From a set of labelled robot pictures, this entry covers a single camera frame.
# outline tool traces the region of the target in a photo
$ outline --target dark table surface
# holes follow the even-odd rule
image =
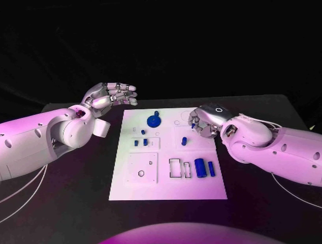
[[[230,156],[220,138],[217,154],[227,200],[108,201],[113,162],[125,109],[224,105],[233,112],[306,130],[283,95],[139,101],[119,105],[102,117],[111,123],[106,138],[89,143],[49,164],[42,187],[26,207],[0,224],[0,243],[98,243],[136,227],[167,222],[198,222],[236,227],[286,243],[322,243],[322,209],[289,195],[272,175]],[[73,104],[49,104],[49,111]],[[0,200],[37,171],[0,184]],[[0,220],[30,197],[34,183],[0,205]],[[322,188],[277,177],[303,199],[322,205]]]

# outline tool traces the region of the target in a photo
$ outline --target blue plastic part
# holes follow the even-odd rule
[[[211,177],[214,177],[216,176],[216,174],[214,174],[214,164],[213,164],[211,161],[208,162],[208,169],[210,169],[210,175],[211,175]]]
[[[155,128],[155,127],[159,126],[159,124],[161,124],[161,118],[158,116],[158,111],[155,111],[154,115],[148,118],[146,123],[148,123],[148,126],[151,128]]]
[[[207,169],[205,169],[205,164],[203,159],[195,159],[195,175],[197,178],[204,178],[207,177]]]
[[[181,139],[181,145],[182,145],[182,146],[187,145],[187,137],[182,137],[182,139]]]

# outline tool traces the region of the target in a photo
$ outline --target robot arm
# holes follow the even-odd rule
[[[218,105],[204,105],[190,114],[201,136],[220,133],[230,156],[283,178],[322,187],[322,135],[274,123],[269,127],[240,114],[233,117]]]
[[[18,177],[82,147],[92,134],[105,137],[109,123],[98,119],[113,105],[136,105],[135,87],[99,83],[79,105],[0,124],[0,181]]]

